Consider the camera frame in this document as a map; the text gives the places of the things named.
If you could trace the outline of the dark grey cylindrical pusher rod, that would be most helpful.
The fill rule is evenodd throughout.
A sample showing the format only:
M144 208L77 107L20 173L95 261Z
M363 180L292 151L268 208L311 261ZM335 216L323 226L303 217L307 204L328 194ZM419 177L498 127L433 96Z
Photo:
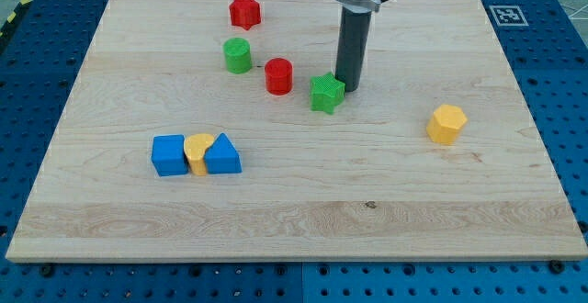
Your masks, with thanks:
M359 87L370 21L370 12L342 7L334 75L345 84L347 93Z

